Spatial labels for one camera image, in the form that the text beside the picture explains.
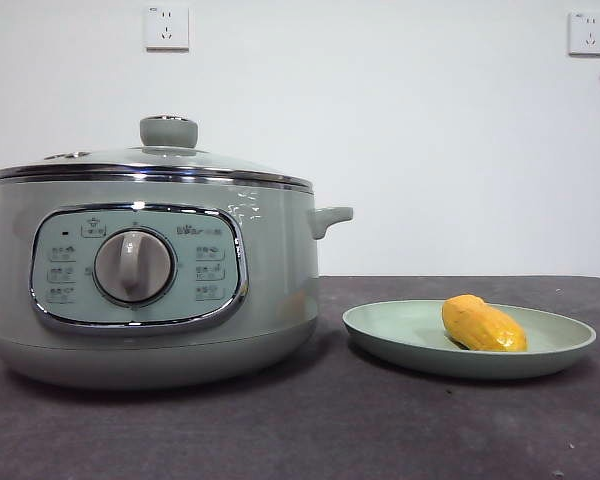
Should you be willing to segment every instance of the dial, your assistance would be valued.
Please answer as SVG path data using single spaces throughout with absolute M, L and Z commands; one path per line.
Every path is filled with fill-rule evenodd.
M 163 292 L 173 277 L 169 247 L 144 230 L 126 230 L 109 237 L 95 261 L 100 288 L 114 300 L 142 303 Z

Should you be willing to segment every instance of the pot base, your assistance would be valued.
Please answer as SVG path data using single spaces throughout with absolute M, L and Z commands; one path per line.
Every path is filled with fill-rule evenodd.
M 0 338 L 0 357 L 35 380 L 67 387 L 143 390 L 195 385 L 234 377 L 276 363 L 309 339 L 316 319 L 257 337 L 203 345 L 67 350 Z

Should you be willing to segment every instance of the function button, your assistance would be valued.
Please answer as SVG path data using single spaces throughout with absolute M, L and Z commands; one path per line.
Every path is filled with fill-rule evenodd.
M 85 238 L 102 238 L 107 234 L 107 226 L 94 216 L 82 224 L 80 234 Z
M 224 275 L 225 269 L 221 263 L 196 266 L 196 280 L 198 282 L 206 280 L 224 280 Z
M 196 260 L 224 260 L 224 249 L 213 245 L 197 247 Z
M 224 298 L 224 288 L 218 285 L 200 285 L 196 287 L 196 300 L 222 300 Z
M 47 272 L 47 281 L 49 283 L 74 283 L 73 267 L 54 267 Z
M 75 303 L 75 289 L 73 287 L 57 287 L 47 290 L 49 303 Z
M 51 247 L 47 251 L 47 257 L 52 262 L 75 262 L 76 248 L 73 245 Z

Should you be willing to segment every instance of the control panel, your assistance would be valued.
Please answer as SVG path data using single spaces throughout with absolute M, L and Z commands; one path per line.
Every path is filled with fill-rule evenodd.
M 90 205 L 52 214 L 36 234 L 31 294 L 44 315 L 73 325 L 218 316 L 246 282 L 239 227 L 220 210 Z

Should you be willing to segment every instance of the table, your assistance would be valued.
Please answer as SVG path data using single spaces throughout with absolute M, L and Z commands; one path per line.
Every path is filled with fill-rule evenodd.
M 72 390 L 0 361 L 0 480 L 600 480 L 600 279 L 323 277 L 316 333 L 258 374 L 154 392 Z M 480 382 L 360 351 L 342 313 L 447 298 L 537 308 L 591 325 L 561 373 Z

